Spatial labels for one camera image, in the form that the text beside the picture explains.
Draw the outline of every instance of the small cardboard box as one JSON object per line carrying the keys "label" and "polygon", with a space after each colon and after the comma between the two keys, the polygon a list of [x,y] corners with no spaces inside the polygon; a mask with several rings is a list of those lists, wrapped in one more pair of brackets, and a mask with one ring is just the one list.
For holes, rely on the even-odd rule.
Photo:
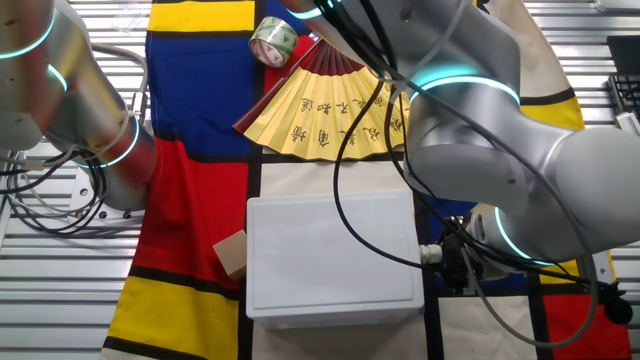
{"label": "small cardboard box", "polygon": [[240,281],[247,274],[247,234],[244,230],[213,245],[213,250],[232,280]]}

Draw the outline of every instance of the folding fan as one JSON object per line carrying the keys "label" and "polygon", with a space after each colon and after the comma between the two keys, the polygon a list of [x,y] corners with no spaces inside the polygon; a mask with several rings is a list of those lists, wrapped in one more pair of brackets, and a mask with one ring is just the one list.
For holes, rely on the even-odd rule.
{"label": "folding fan", "polygon": [[[345,133],[371,97],[378,79],[323,40],[316,42],[233,127],[250,140],[281,154],[335,161]],[[385,84],[348,140],[345,158],[386,152],[384,117],[391,86]],[[405,121],[409,101],[403,94]],[[399,102],[390,125],[391,144],[403,143]]]}

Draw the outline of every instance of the mondrian pattern tablecloth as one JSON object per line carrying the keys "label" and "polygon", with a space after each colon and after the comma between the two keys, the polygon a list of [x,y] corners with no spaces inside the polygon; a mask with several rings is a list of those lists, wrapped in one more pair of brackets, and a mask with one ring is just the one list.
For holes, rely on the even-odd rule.
{"label": "mondrian pattern tablecloth", "polygon": [[[580,108],[551,47],[520,0],[492,0],[522,51],[522,109],[582,129]],[[625,326],[598,310],[579,342],[540,350],[513,338],[477,297],[453,297],[425,272],[425,314],[407,324],[269,332],[244,315],[244,287],[230,280],[212,245],[245,226],[247,198],[331,192],[333,165],[263,153],[231,126],[279,79],[254,61],[248,41],[266,16],[311,40],[275,0],[156,0],[147,38],[158,163],[142,232],[101,359],[630,359]],[[388,158],[350,162],[344,192],[403,188]],[[464,213],[472,204],[449,204]],[[420,242],[439,227],[415,205]],[[566,264],[576,273],[575,263]],[[516,329],[558,341],[584,320],[589,297],[551,278],[511,275],[486,285]]]}

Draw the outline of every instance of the green tape roll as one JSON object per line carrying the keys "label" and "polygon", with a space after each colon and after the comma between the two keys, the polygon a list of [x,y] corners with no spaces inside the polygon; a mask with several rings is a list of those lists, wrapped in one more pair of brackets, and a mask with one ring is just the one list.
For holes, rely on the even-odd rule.
{"label": "green tape roll", "polygon": [[253,55],[272,68],[282,69],[293,49],[298,45],[298,34],[285,21],[267,16],[249,40]]}

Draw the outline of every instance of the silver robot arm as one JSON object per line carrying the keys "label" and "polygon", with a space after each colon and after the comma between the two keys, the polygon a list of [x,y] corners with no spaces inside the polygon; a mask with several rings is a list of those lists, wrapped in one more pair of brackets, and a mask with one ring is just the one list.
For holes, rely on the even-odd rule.
{"label": "silver robot arm", "polygon": [[100,70],[80,16],[64,0],[2,0],[0,148],[28,150],[43,135],[63,152],[103,152],[105,204],[144,208],[155,144]]}
{"label": "silver robot arm", "polygon": [[[363,61],[314,1],[281,2],[340,51]],[[361,2],[338,2],[382,53]],[[640,191],[635,190],[639,139],[616,129],[575,132],[526,117],[519,107],[515,37],[469,1],[371,4],[389,37],[398,73],[474,119],[533,164],[564,198],[592,253],[640,238]],[[422,66],[435,48],[435,56]],[[411,164],[408,178],[416,188],[424,190],[422,182],[438,197],[481,203],[468,226],[476,239],[514,256],[551,263],[585,255],[567,216],[538,177],[425,96],[412,97],[405,162]]]}

